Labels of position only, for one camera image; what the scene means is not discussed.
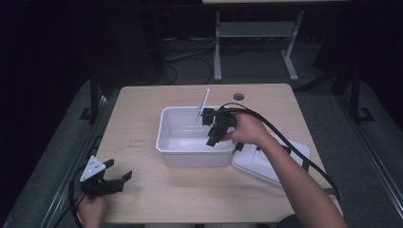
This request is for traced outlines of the black metal stand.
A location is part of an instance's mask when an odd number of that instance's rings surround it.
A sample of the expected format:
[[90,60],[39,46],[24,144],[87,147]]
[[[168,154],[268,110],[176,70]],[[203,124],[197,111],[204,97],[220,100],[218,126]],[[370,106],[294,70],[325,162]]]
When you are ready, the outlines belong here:
[[367,107],[359,104],[360,97],[360,77],[356,70],[353,71],[351,76],[351,90],[350,90],[350,109],[349,113],[351,118],[356,124],[363,122],[373,122],[374,116]]
[[90,107],[85,107],[80,115],[80,120],[89,121],[94,124],[99,115],[99,87],[97,80],[97,73],[93,71],[89,79],[90,88]]

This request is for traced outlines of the person's right hand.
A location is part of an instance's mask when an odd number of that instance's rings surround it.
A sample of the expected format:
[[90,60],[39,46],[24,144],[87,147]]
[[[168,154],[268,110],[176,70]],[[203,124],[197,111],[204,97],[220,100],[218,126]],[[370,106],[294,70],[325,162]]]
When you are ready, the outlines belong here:
[[264,146],[273,139],[263,123],[252,115],[237,113],[235,118],[237,126],[234,131],[227,133],[222,138],[223,142],[233,140],[239,143]]

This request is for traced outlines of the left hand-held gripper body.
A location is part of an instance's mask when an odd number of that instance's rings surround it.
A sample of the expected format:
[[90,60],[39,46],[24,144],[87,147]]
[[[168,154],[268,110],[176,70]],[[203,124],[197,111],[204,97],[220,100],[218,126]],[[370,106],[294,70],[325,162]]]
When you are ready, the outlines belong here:
[[91,156],[80,177],[81,191],[90,199],[123,191],[123,184],[104,178],[106,169],[103,163],[104,161],[100,161],[96,157]]

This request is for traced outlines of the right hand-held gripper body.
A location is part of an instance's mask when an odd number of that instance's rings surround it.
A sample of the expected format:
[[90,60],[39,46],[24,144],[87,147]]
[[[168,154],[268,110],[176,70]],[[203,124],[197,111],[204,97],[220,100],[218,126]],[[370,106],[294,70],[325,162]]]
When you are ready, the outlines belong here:
[[210,117],[215,117],[216,121],[210,126],[207,133],[208,141],[206,144],[209,146],[215,146],[224,138],[230,127],[237,126],[237,120],[228,108],[220,107],[215,110],[216,112]]

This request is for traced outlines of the white plastic storage box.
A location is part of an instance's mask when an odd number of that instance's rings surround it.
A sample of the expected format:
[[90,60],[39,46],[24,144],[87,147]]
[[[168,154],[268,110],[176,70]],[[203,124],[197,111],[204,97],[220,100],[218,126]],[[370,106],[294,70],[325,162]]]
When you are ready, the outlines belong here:
[[233,141],[207,145],[210,127],[202,125],[196,106],[169,106],[162,110],[156,148],[169,167],[223,167],[231,161]]

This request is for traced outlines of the aluminium rail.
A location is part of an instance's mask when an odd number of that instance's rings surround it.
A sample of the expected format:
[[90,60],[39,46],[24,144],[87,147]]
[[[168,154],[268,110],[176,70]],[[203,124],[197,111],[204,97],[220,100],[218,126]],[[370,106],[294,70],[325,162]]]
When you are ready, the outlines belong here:
[[104,112],[108,100],[100,96],[99,115],[95,123],[80,120],[80,115],[89,104],[81,104],[75,99],[71,110],[62,120],[60,128],[56,131],[54,143],[49,149],[52,155],[46,162],[46,173],[50,175],[49,182],[55,186],[40,228],[61,228],[63,219],[76,228],[76,222],[71,215],[71,208],[75,199],[81,194],[79,178],[86,166],[87,157],[97,151],[105,131]]
[[360,121],[356,121],[350,114],[349,104],[345,98],[336,96],[336,101],[339,104],[341,110],[345,114],[347,120],[352,126],[354,132],[359,138],[360,143],[364,147],[364,150],[369,158],[369,161],[378,176],[383,188],[385,189],[388,197],[390,198],[393,207],[398,215],[403,219],[403,193],[398,188],[397,184],[393,180],[389,170],[385,166],[384,162],[380,159],[374,145],[370,142],[369,136],[362,128]]

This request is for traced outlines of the white metal desk frame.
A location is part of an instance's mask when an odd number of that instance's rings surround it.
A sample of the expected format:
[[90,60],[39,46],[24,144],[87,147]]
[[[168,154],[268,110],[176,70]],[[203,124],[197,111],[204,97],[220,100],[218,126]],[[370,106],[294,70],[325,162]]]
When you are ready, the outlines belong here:
[[297,72],[291,60],[291,54],[297,39],[304,11],[297,13],[294,21],[279,22],[224,22],[221,13],[216,12],[215,47],[213,53],[214,80],[220,82],[221,75],[221,40],[224,38],[288,38],[289,44],[280,54],[292,82],[298,80]]

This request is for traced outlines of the person's left hand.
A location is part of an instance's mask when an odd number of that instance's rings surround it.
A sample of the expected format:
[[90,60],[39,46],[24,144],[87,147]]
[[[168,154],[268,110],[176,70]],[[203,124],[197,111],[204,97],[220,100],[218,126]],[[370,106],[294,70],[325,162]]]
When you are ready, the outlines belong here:
[[77,204],[77,213],[84,228],[101,228],[106,214],[106,199],[82,197]]

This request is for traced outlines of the person's dark clothing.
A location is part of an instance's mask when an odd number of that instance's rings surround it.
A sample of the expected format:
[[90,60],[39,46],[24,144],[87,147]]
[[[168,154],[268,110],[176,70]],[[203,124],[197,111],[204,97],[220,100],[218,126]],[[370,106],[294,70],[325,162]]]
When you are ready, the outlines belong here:
[[296,215],[288,216],[282,219],[277,225],[276,228],[303,228],[299,223]]

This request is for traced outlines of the white ointment tube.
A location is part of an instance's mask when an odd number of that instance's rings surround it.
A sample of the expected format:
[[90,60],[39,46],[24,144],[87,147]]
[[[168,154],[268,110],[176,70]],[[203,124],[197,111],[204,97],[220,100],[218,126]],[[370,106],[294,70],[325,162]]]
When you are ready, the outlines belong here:
[[207,88],[207,89],[205,90],[205,94],[204,94],[203,99],[202,99],[202,101],[201,101],[201,105],[198,107],[198,114],[197,114],[197,117],[196,117],[196,119],[195,119],[196,122],[198,122],[199,119],[200,119],[200,117],[202,116],[202,111],[203,111],[203,109],[204,109],[204,107],[205,107],[205,104],[206,104],[206,102],[207,102],[209,93],[210,93],[210,88]]

